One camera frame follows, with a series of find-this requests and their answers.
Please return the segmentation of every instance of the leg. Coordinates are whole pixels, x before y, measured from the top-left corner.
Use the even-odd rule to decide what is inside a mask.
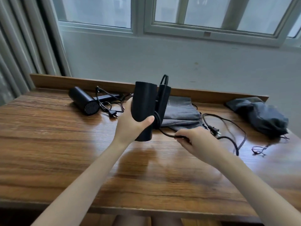
[[[145,226],[144,216],[122,216],[117,215],[112,226]]]
[[[183,226],[180,218],[152,217],[152,226]]]

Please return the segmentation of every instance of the wooden desk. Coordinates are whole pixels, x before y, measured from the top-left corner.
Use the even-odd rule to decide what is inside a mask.
[[[64,89],[80,85],[93,90],[99,85],[111,91],[114,86],[124,92],[133,90],[132,84],[125,83],[42,75],[32,78],[37,87]],[[290,140],[270,146],[265,157],[253,156],[252,146],[265,146],[269,141],[221,104],[248,95],[182,89],[173,89],[172,94],[191,96],[199,111],[239,124],[247,132],[240,157],[301,210],[298,137],[290,133]],[[117,121],[102,112],[83,116],[71,102],[67,90],[37,88],[0,108],[0,207],[46,208],[111,143]],[[208,122],[223,134],[232,133],[238,143],[243,139],[232,124],[227,130],[216,118],[208,117]],[[233,150],[228,140],[222,141],[229,151]],[[153,132],[151,141],[134,142],[126,149],[89,211],[258,221],[254,210],[219,171],[158,131]]]

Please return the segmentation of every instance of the person's left arm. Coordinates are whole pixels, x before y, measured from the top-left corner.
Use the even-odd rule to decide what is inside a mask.
[[[79,225],[119,157],[138,135],[154,121],[154,116],[137,122],[129,99],[118,117],[115,136],[108,148],[68,186],[34,221],[33,226]]]

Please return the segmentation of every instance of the person's left hand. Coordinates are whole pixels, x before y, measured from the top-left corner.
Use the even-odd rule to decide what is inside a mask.
[[[133,142],[140,133],[153,123],[154,116],[147,117],[144,121],[137,122],[132,117],[131,104],[133,98],[130,98],[124,108],[124,112],[118,117],[118,123],[115,131],[114,140],[120,144],[126,144],[126,147]]]

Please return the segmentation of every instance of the gray drawstring bag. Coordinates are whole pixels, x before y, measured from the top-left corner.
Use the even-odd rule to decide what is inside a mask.
[[[234,99],[226,102],[225,106],[249,121],[258,132],[270,138],[288,133],[288,118],[258,97]]]
[[[161,127],[169,127],[175,131],[202,126],[201,114],[186,97],[170,96]]]

